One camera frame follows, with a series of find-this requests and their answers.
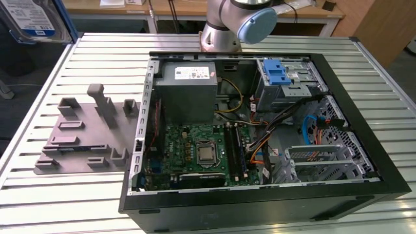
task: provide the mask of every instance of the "desk leg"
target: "desk leg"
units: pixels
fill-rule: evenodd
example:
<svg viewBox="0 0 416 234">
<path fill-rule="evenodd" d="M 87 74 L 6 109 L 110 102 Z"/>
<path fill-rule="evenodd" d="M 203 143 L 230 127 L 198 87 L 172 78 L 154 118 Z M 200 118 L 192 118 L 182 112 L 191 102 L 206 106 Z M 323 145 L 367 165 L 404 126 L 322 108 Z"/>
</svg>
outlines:
<svg viewBox="0 0 416 234">
<path fill-rule="evenodd" d="M 158 22 L 158 20 L 154 21 L 151 16 L 147 16 L 146 20 L 147 20 L 148 26 L 150 26 L 150 33 L 156 34 L 158 33 L 158 30 L 156 30 L 156 22 Z"/>
<path fill-rule="evenodd" d="M 328 19 L 327 24 L 324 25 L 319 36 L 320 37 L 331 37 L 334 30 L 338 26 L 338 23 L 339 23 L 339 19 Z"/>
</svg>

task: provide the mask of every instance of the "3d printed part holder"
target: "3d printed part holder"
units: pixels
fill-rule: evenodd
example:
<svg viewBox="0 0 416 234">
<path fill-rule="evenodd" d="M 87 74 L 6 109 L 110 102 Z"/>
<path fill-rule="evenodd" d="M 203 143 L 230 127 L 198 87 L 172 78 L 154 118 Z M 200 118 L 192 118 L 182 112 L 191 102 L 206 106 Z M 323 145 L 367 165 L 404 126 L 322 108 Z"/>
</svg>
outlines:
<svg viewBox="0 0 416 234">
<path fill-rule="evenodd" d="M 134 149 L 139 103 L 126 99 L 112 103 L 103 84 L 91 84 L 87 94 L 96 103 L 63 98 L 60 116 L 35 173 L 116 172 L 126 169 Z"/>
</svg>

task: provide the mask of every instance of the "cpu socket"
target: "cpu socket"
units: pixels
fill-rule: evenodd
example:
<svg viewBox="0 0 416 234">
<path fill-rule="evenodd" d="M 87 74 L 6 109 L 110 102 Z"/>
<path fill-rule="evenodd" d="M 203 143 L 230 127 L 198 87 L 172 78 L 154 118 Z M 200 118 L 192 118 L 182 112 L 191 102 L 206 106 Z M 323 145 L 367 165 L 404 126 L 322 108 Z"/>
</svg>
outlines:
<svg viewBox="0 0 416 234">
<path fill-rule="evenodd" d="M 196 163 L 208 168 L 216 164 L 216 145 L 212 140 L 196 142 Z"/>
</svg>

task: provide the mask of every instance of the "aluminum table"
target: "aluminum table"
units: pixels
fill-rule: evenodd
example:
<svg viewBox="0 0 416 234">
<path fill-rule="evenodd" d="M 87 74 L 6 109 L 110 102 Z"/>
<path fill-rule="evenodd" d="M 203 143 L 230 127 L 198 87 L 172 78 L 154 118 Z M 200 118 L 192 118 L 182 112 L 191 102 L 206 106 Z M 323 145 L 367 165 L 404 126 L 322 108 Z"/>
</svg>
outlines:
<svg viewBox="0 0 416 234">
<path fill-rule="evenodd" d="M 36 175 L 34 164 L 58 120 L 60 99 L 94 102 L 88 84 L 103 83 L 114 102 L 140 101 L 148 52 L 198 51 L 198 41 L 198 35 L 87 33 L 67 46 L 0 160 L 3 234 L 144 233 L 118 213 L 123 172 Z M 242 46 L 246 52 L 324 54 L 414 192 L 340 220 L 187 233 L 415 233 L 416 106 L 368 51 L 348 38 L 274 36 Z"/>
</svg>

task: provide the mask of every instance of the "blue drive bay latch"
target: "blue drive bay latch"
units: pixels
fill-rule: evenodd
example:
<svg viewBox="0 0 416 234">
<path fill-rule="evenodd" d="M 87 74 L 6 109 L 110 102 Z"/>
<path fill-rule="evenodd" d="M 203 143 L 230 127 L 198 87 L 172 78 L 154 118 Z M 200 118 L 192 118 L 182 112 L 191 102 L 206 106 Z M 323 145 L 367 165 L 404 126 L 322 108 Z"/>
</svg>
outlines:
<svg viewBox="0 0 416 234">
<path fill-rule="evenodd" d="M 287 69 L 278 59 L 266 59 L 263 61 L 264 72 L 268 76 L 271 85 L 291 85 L 292 80 L 287 77 Z"/>
</svg>

